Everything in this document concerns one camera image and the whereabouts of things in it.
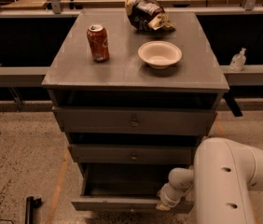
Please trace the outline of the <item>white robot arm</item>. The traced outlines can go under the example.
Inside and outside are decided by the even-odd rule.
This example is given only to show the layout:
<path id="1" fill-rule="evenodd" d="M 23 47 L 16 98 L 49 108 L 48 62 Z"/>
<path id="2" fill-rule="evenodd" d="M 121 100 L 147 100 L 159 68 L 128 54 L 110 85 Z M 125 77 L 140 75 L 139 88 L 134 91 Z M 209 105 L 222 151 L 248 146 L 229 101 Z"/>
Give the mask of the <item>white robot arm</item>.
<path id="1" fill-rule="evenodd" d="M 191 169 L 174 168 L 159 191 L 159 210 L 194 190 L 197 224 L 256 224 L 249 192 L 263 191 L 263 150 L 226 138 L 197 148 Z"/>

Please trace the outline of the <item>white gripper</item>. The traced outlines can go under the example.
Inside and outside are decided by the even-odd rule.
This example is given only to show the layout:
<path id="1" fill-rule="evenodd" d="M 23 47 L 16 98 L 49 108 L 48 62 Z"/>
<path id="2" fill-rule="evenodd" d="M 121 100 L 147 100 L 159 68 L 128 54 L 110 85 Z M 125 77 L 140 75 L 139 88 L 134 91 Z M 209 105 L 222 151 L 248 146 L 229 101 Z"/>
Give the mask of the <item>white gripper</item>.
<path id="1" fill-rule="evenodd" d="M 180 203 L 186 192 L 185 189 L 176 189 L 169 183 L 164 184 L 158 192 L 159 202 L 156 208 L 160 211 L 169 211 L 170 207 L 176 207 Z"/>

